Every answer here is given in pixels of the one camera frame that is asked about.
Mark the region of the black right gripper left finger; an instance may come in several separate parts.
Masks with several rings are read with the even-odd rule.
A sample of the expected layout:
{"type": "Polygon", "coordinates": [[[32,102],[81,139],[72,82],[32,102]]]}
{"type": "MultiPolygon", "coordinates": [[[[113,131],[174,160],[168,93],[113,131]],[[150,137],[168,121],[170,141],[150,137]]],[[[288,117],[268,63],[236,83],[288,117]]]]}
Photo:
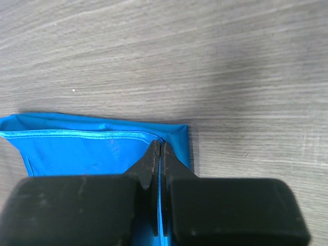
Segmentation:
{"type": "Polygon", "coordinates": [[[1,212],[1,245],[151,245],[160,142],[122,174],[21,180],[1,212]]]}

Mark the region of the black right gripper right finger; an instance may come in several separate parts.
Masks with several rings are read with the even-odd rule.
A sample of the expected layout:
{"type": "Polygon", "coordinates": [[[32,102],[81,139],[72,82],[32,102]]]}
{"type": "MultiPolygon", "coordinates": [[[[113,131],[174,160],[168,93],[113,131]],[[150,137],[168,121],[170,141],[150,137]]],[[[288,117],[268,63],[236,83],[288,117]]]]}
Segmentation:
{"type": "Polygon", "coordinates": [[[162,231],[169,245],[308,245],[290,187],[273,178],[201,178],[161,145],[162,231]]]}

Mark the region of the blue cloth napkin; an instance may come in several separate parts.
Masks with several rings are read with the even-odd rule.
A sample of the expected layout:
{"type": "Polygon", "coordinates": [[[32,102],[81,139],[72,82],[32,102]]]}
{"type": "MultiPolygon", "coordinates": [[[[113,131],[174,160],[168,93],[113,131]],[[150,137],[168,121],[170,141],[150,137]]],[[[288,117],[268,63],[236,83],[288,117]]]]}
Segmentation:
{"type": "Polygon", "coordinates": [[[185,124],[21,113],[1,118],[1,137],[18,149],[30,177],[122,174],[154,140],[191,166],[185,124]]]}

